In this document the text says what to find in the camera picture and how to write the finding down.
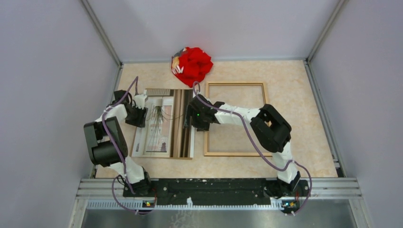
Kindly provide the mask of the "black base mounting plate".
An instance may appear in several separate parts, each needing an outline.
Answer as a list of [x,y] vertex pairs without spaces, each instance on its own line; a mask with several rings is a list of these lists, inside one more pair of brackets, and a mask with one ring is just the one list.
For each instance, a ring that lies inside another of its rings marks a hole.
[[308,181],[300,180],[290,190],[277,179],[154,179],[147,187],[127,185],[124,197],[150,197],[158,206],[184,205],[191,199],[196,206],[269,205],[274,200],[290,197],[301,199],[308,194]]

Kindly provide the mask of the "wooden picture frame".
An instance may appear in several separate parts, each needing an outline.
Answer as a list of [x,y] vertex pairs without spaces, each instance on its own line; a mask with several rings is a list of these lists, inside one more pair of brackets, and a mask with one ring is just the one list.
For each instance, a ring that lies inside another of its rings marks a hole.
[[[204,96],[212,103],[225,102],[243,108],[261,108],[269,103],[263,82],[207,82]],[[204,155],[258,157],[242,125],[211,124],[204,133]]]

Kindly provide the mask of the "red crumpled cloth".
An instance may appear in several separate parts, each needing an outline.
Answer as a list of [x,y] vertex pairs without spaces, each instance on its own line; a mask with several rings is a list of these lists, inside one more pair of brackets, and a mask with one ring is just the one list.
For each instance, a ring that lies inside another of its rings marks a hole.
[[172,74],[189,88],[202,82],[212,67],[211,56],[199,47],[184,47],[171,58]]

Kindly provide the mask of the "photo with glass sheet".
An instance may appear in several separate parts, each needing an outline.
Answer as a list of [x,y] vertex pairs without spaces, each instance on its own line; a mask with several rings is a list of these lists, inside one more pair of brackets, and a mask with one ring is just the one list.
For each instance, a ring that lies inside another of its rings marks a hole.
[[137,128],[132,157],[191,160],[195,129],[185,126],[190,89],[146,89],[145,127]]

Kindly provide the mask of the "controller board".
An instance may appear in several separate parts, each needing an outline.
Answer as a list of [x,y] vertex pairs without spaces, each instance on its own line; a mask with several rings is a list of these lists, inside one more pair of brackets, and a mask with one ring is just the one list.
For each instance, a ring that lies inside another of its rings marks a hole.
[[296,211],[300,207],[300,202],[299,201],[289,201],[289,200],[283,200],[281,202],[282,208],[284,210],[293,210]]
[[142,207],[143,208],[154,208],[155,207],[155,202],[151,201],[151,200],[143,200]]

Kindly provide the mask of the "aluminium rail front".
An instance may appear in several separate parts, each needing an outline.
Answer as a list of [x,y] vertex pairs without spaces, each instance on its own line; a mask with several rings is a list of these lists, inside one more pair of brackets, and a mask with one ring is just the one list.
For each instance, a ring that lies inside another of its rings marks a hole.
[[[358,182],[354,178],[313,178],[308,181],[308,194],[301,199],[290,197],[274,200],[269,205],[248,206],[196,206],[191,199],[184,205],[158,206],[157,200],[150,197],[124,197],[124,186],[113,183],[111,179],[83,179],[81,180],[76,198],[86,200],[91,209],[122,209],[132,210],[283,210],[283,200],[299,201],[300,206],[305,200],[355,200],[361,199],[362,193]],[[154,208],[143,208],[143,200],[155,202]]]

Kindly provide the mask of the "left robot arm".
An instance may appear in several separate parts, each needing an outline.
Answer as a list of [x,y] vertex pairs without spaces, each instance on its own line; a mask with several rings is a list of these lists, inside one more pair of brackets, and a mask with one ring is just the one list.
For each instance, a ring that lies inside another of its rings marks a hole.
[[145,94],[131,95],[125,90],[115,91],[114,95],[115,100],[101,116],[84,125],[89,158],[94,165],[116,171],[129,193],[147,196],[153,188],[149,174],[144,167],[129,158],[120,124],[145,127],[148,111],[145,103],[148,97]]

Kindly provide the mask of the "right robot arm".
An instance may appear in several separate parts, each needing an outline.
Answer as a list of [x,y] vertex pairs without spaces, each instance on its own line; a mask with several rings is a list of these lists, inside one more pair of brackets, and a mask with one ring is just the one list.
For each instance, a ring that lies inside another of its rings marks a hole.
[[301,175],[291,153],[292,128],[272,105],[242,108],[197,95],[187,106],[184,127],[206,132],[211,124],[242,126],[258,155],[277,171],[279,191],[285,196],[297,191]]

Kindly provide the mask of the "left controller board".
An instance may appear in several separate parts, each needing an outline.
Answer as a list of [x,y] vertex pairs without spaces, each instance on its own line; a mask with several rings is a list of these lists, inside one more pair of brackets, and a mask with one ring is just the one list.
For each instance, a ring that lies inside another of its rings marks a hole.
[[143,208],[154,208],[155,207],[155,202],[151,201],[151,200],[143,200],[142,207]]

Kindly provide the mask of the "right controller board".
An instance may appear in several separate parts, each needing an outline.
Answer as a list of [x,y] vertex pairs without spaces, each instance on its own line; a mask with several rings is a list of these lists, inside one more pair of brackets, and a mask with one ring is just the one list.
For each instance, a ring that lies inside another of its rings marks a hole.
[[283,200],[281,202],[282,208],[284,210],[293,210],[296,211],[300,207],[300,202],[299,201],[289,201],[289,200]]

